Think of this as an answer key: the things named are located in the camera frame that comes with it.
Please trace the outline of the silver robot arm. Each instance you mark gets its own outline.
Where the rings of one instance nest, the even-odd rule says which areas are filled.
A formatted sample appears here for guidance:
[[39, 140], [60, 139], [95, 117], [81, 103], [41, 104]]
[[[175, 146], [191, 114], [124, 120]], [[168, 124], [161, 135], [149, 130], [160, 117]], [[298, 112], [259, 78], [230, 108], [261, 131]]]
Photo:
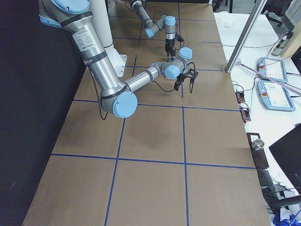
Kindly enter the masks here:
[[181, 37], [176, 32], [176, 19], [174, 16], [163, 15], [154, 22], [143, 7], [141, 0], [131, 0], [131, 9], [138, 15], [145, 28], [145, 33], [149, 38], [165, 30], [165, 51], [168, 61], [174, 59], [176, 55], [175, 41], [180, 40]]
[[92, 76], [99, 109], [119, 118], [130, 117], [136, 111], [138, 101], [135, 91], [154, 82], [157, 77], [164, 75], [175, 80], [174, 90], [178, 90], [186, 78], [193, 84], [198, 75], [192, 62], [192, 50], [188, 47], [174, 48], [174, 42], [180, 38], [176, 33], [175, 17], [164, 15], [153, 22], [140, 0], [132, 0], [130, 5], [148, 37], [165, 31], [168, 60], [153, 63], [137, 76], [120, 81], [127, 57], [114, 48], [103, 0], [39, 1], [41, 23], [64, 29], [77, 46]]

